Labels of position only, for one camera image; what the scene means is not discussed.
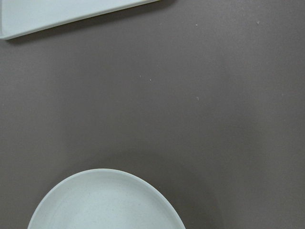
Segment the cream rabbit tray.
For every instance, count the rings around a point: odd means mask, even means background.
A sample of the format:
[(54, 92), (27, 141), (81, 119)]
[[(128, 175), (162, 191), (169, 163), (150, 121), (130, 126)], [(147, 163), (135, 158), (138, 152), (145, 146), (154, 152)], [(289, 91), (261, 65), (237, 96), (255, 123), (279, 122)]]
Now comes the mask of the cream rabbit tray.
[(59, 25), (152, 3), (151, 0), (2, 0), (0, 38), (9, 40)]

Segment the cream round plate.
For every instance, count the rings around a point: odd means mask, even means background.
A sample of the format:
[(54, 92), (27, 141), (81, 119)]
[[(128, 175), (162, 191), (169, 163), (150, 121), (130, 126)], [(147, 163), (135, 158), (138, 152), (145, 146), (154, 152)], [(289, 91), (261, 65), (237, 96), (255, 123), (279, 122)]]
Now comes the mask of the cream round plate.
[(184, 229), (170, 202), (141, 178), (91, 169), (54, 186), (35, 209), (30, 229)]

